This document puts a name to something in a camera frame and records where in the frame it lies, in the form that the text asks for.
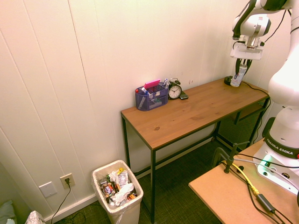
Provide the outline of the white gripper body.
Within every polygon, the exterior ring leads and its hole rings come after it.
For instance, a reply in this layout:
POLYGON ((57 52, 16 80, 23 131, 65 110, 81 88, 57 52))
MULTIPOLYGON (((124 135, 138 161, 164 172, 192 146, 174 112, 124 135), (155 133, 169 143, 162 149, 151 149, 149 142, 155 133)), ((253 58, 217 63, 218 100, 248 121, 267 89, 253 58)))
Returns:
POLYGON ((256 36, 243 36, 233 43, 230 56, 238 59, 260 60, 264 43, 256 36))

